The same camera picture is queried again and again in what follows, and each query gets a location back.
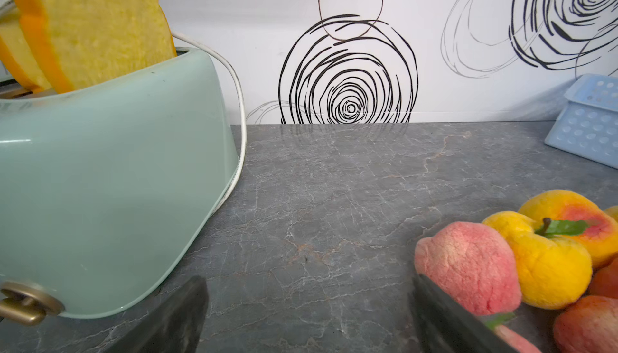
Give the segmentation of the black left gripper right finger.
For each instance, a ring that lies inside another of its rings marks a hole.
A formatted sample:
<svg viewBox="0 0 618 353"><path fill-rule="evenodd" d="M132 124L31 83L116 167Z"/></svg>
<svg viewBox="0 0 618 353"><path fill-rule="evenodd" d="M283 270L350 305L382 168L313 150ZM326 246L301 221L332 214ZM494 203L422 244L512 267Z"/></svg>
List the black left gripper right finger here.
<svg viewBox="0 0 618 353"><path fill-rule="evenodd" d="M423 274L413 276L412 316L421 352L514 352Z"/></svg>

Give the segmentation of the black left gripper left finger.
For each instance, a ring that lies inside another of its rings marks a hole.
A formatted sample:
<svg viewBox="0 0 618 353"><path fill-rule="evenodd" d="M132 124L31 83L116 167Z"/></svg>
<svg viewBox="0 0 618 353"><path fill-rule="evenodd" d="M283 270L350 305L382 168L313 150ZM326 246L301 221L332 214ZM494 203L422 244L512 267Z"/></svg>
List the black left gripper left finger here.
<svg viewBox="0 0 618 353"><path fill-rule="evenodd" d="M191 277L108 352L195 352L209 306L207 282Z"/></svg>

